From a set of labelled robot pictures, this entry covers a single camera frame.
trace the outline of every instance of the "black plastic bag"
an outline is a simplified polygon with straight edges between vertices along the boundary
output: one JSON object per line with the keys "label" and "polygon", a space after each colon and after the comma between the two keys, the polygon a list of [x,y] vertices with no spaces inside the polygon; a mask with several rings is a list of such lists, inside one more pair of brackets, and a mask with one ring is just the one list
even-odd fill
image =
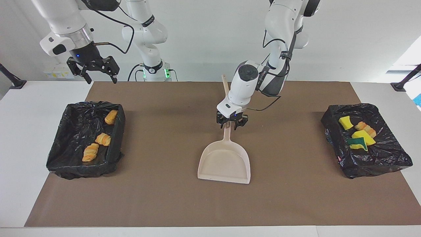
{"label": "black plastic bag", "polygon": [[[356,132],[355,128],[345,130],[339,118],[350,116],[355,126],[363,121],[372,127],[377,136],[376,144],[363,149],[351,149],[346,142]],[[371,104],[331,105],[323,115],[326,138],[333,146],[342,171],[348,178],[377,176],[396,172],[412,166],[412,160],[390,131],[378,108]]]}
{"label": "black plastic bag", "polygon": [[[104,121],[111,110],[118,110],[114,125]],[[121,105],[102,101],[67,105],[48,154],[48,170],[65,179],[98,177],[115,171],[122,156],[124,125]],[[110,145],[100,145],[96,159],[82,162],[84,149],[103,132],[111,136]]]}

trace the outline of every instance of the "brown paper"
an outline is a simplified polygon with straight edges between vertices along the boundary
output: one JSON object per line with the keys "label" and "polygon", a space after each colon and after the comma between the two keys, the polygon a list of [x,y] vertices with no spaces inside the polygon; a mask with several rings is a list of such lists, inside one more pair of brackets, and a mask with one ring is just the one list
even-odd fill
{"label": "brown paper", "polygon": [[[232,140],[250,157],[249,185],[197,179],[203,149],[221,140],[222,83],[95,82],[87,100],[126,113],[117,171],[65,180],[50,174],[25,226],[419,225],[421,207],[401,172],[346,178],[320,119],[356,104],[350,83],[290,82]],[[256,93],[250,104],[273,98]]]}

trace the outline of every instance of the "dustpan pan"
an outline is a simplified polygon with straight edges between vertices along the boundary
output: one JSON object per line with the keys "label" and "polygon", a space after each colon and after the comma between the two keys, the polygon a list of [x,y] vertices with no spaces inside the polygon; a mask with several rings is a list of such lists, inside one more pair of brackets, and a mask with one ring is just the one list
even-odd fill
{"label": "dustpan pan", "polygon": [[[228,94],[228,83],[222,76],[225,95]],[[231,122],[224,127],[224,138],[209,144],[202,153],[197,170],[199,179],[231,183],[250,183],[250,161],[244,148],[230,139]]]}

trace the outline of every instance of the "white table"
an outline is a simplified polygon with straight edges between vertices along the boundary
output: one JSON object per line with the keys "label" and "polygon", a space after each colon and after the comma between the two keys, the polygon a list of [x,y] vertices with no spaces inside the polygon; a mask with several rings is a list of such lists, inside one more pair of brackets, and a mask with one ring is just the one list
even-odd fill
{"label": "white table", "polygon": [[[421,111],[405,93],[389,84],[352,83],[362,102],[378,106],[411,156],[414,166],[402,173],[421,201]],[[23,228],[47,178],[45,167],[61,115],[69,103],[84,101],[86,82],[29,81],[0,100],[0,236],[421,236],[421,226],[272,226],[168,228]]]}

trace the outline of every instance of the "dustpan handle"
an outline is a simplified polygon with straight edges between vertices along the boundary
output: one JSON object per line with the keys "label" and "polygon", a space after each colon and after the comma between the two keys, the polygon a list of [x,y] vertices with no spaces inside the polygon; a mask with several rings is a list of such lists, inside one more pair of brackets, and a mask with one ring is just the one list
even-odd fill
{"label": "dustpan handle", "polygon": [[[225,96],[228,96],[229,87],[225,74],[222,75],[222,83],[224,84]],[[224,141],[230,141],[231,137],[231,122],[228,121],[224,127]]]}

